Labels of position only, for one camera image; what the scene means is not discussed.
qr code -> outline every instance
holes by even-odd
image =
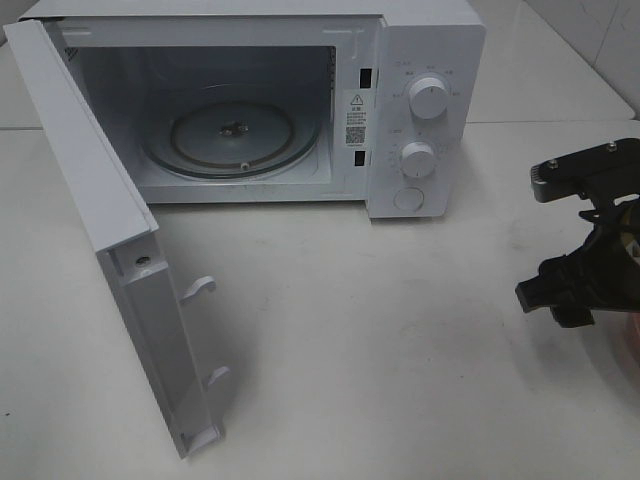
[[[364,143],[364,132],[366,127],[347,127],[347,144],[362,144]]]

microwave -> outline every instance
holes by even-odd
[[[5,27],[181,457],[224,436],[147,204],[445,211],[485,28],[464,0],[41,0]]]

white tile wall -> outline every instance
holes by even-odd
[[[598,56],[618,0],[528,0],[589,63]]]
[[[640,115],[640,1],[620,0],[595,68]]]
[[[640,116],[640,0],[527,0]]]

round button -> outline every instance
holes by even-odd
[[[396,193],[393,203],[400,210],[415,212],[424,203],[424,193],[419,188],[403,188]]]

white table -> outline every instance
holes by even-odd
[[[471,0],[487,41],[468,121],[628,120],[633,110],[525,2]],[[39,127],[7,45],[0,47],[0,129]]]
[[[625,315],[562,330],[513,293],[589,229],[579,200],[534,201],[529,167],[633,135],[470,125],[436,221],[154,208],[178,283],[219,282],[188,314],[239,381],[227,439],[179,461],[43,134],[0,133],[2,478],[637,478]]]

